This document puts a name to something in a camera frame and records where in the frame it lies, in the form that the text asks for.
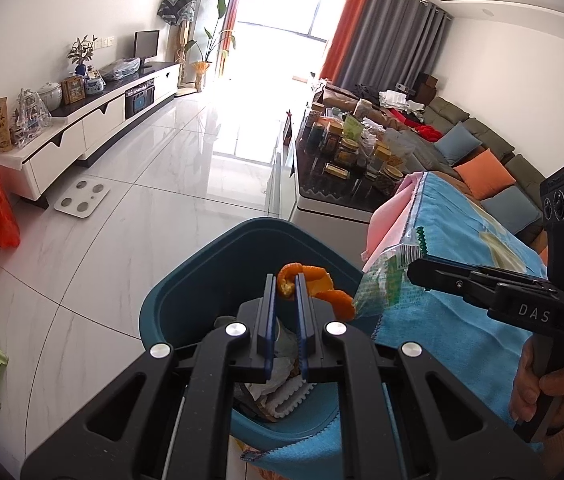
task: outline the gray curtain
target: gray curtain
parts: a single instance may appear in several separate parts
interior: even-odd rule
[[[433,69],[449,23],[446,12],[423,0],[367,0],[335,84],[413,88],[420,72]]]

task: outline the orange pillow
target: orange pillow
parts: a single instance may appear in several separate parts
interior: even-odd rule
[[[491,198],[515,183],[515,179],[490,150],[453,169],[460,174],[477,200]]]

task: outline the human hand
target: human hand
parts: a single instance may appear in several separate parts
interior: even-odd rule
[[[564,368],[539,378],[532,372],[532,342],[524,343],[517,374],[513,381],[513,392],[508,403],[508,412],[515,422],[529,422],[537,410],[540,391],[551,397],[562,397],[561,404],[549,424],[550,428],[564,426]]]

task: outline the orange curtain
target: orange curtain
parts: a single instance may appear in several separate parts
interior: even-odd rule
[[[344,4],[342,16],[337,23],[319,78],[331,81],[337,78],[365,3],[366,0],[347,0]]]
[[[229,0],[229,5],[226,9],[226,18],[224,19],[225,29],[235,27],[235,20],[238,15],[238,5],[239,5],[239,0]],[[230,52],[229,49],[230,45],[231,45],[231,35],[225,34],[222,43],[220,43],[220,49],[228,50]],[[220,66],[218,71],[219,75],[222,75],[224,73],[225,64],[226,64],[226,59],[224,59],[224,56],[220,56]]]

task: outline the curtain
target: curtain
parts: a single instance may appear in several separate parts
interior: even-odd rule
[[[239,5],[239,0],[229,0],[229,5],[226,8],[226,17],[224,19],[224,28],[225,29],[231,29],[233,27],[235,27],[235,20],[237,18],[238,15],[238,5]],[[224,39],[222,40],[222,42],[220,43],[220,49],[221,50],[227,50],[229,52],[229,54],[231,53],[229,47],[231,45],[231,35],[230,34],[225,34]],[[224,66],[226,64],[226,59],[224,59],[224,56],[220,56],[220,62],[219,62],[219,68],[218,68],[218,74],[222,75],[224,73]]]
[[[446,12],[423,0],[366,0],[334,83],[412,88],[420,72],[432,70],[449,23]]]
[[[329,42],[320,78],[331,81],[337,78],[365,3],[366,0],[346,0],[333,39]]]

